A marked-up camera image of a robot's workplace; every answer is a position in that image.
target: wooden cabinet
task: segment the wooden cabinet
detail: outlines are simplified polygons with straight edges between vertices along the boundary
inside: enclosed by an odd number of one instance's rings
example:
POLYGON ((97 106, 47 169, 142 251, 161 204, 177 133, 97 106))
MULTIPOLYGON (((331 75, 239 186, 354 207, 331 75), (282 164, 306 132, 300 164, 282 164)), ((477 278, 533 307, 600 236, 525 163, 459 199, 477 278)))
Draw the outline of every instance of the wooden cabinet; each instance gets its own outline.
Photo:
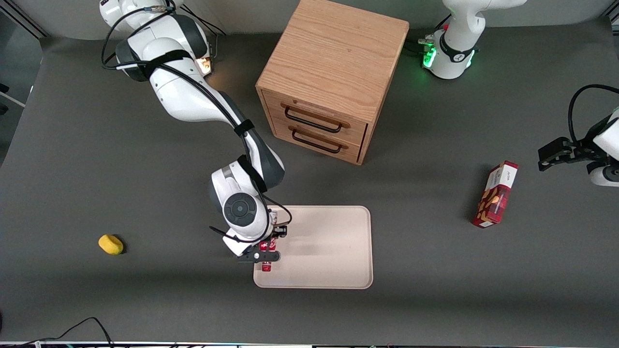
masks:
POLYGON ((256 83, 273 134, 362 164, 408 29, 385 15, 301 0, 256 83))

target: black metal handle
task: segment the black metal handle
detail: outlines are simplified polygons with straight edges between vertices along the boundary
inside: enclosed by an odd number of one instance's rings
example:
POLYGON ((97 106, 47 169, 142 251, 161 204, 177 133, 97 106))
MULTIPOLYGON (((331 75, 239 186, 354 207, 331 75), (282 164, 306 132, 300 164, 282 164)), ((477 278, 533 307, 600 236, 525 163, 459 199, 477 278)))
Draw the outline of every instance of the black metal handle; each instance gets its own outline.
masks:
POLYGON ((299 137, 295 137, 295 134, 296 134, 296 133, 297 133, 297 130, 296 130, 296 129, 293 129, 293 130, 292 130, 292 139, 294 139, 294 140, 296 140, 296 141, 298 141, 298 142, 302 142, 302 143, 304 143, 304 144, 306 144, 306 145, 316 147, 316 148, 321 149, 321 150, 323 150, 323 151, 330 152, 330 153, 332 153, 332 154, 337 154, 337 153, 338 153, 338 152, 340 152, 340 150, 342 149, 342 145, 338 145, 338 146, 337 146, 337 150, 333 150, 333 149, 330 149, 330 148, 328 148, 328 147, 324 147, 324 146, 322 146, 322 145, 314 144, 314 143, 313 143, 313 142, 311 142, 311 141, 307 141, 307 140, 305 140, 305 139, 301 139, 301 138, 299 138, 299 137))
POLYGON ((325 126, 323 126, 321 124, 317 124, 317 123, 313 123, 311 121, 304 120, 303 118, 292 116, 291 114, 288 113, 288 111, 290 111, 290 107, 286 107, 286 110, 284 110, 284 114, 290 120, 297 121, 297 122, 303 123, 303 124, 307 124, 308 126, 312 126, 312 127, 318 128, 318 129, 320 129, 322 131, 329 132, 329 133, 337 133, 337 132, 342 130, 342 126, 343 126, 342 123, 340 123, 337 126, 337 128, 333 129, 333 128, 325 127, 325 126))

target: green led light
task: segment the green led light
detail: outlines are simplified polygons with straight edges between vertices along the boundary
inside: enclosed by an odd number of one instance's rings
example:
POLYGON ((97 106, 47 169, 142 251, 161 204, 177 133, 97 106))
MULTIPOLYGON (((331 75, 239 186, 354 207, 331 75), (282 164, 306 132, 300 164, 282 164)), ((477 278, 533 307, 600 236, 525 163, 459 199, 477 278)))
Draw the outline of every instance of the green led light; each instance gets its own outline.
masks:
POLYGON ((432 47, 430 51, 428 51, 423 57, 423 65, 427 68, 432 66, 434 62, 434 57, 436 56, 436 48, 432 47))
POLYGON ((475 55, 475 50, 470 53, 469 62, 466 63, 466 67, 470 66, 470 62, 473 60, 473 55, 475 55))

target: gray table surface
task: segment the gray table surface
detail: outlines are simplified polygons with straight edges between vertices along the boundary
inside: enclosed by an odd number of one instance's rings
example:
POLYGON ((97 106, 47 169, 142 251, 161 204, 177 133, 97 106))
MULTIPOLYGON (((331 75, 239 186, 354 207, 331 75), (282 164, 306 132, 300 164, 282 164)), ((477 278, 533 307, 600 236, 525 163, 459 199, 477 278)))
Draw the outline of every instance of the gray table surface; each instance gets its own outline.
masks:
MULTIPOLYGON (((619 345, 619 191, 583 163, 537 170, 537 149, 568 134, 572 94, 617 84, 608 20, 490 28, 453 81, 404 53, 362 167, 272 136, 254 84, 277 39, 221 39, 209 83, 284 161, 273 198, 371 211, 374 284, 256 287, 208 229, 225 226, 210 174, 243 153, 231 129, 168 116, 149 84, 99 67, 99 41, 45 40, 0 170, 0 339, 97 316, 117 341, 619 345), (469 220, 503 160, 520 165, 509 206, 482 230, 469 220), (104 254, 104 233, 129 252, 104 254)), ((584 94, 578 133, 617 105, 584 94)), ((103 337, 90 325, 67 339, 103 337)))

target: velcro strap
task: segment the velcro strap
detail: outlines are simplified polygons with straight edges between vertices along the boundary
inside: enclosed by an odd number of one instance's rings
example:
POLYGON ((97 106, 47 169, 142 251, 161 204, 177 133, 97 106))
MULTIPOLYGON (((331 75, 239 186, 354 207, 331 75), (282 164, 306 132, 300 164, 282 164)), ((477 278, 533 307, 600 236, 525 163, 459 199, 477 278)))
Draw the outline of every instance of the velcro strap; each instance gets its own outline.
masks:
POLYGON ((449 56, 449 59, 452 61, 452 63, 459 63, 463 61, 475 49, 475 47, 473 47, 466 51, 455 50, 454 48, 451 48, 449 47, 449 45, 447 45, 447 41, 445 41, 445 34, 441 35, 441 38, 439 39, 438 43, 439 43, 439 46, 441 47, 441 50, 445 52, 446 55, 449 56))
POLYGON ((174 50, 164 54, 163 56, 156 57, 146 63, 144 66, 144 75, 146 75, 146 78, 150 79, 150 76, 159 66, 164 65, 167 62, 177 61, 183 58, 191 59, 191 55, 185 50, 174 50))
POLYGON ((236 161, 241 165, 241 168, 245 171, 245 173, 247 173, 247 175, 249 175, 249 177, 256 183, 256 186, 258 186, 258 191, 260 191, 260 193, 265 193, 267 191, 267 185, 264 183, 264 180, 260 174, 258 174, 256 169, 251 165, 247 159, 247 156, 242 155, 236 161))
POLYGON ((239 137, 242 137, 243 133, 249 131, 252 128, 254 128, 254 124, 251 122, 251 120, 244 120, 243 122, 241 122, 241 124, 234 127, 234 133, 236 133, 236 135, 238 135, 239 137))

